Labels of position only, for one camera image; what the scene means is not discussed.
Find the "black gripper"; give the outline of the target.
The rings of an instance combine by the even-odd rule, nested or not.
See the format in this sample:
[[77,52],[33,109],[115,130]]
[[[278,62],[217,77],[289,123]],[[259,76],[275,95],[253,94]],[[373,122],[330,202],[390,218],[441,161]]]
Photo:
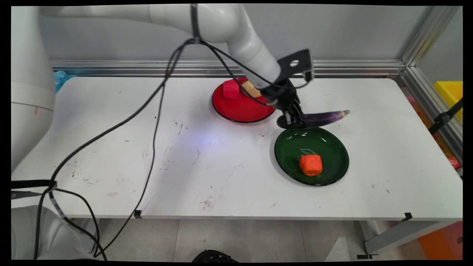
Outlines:
[[284,128],[295,128],[296,118],[303,119],[304,113],[297,90],[289,79],[277,82],[276,86],[270,85],[261,89],[261,95],[269,106],[284,112]]

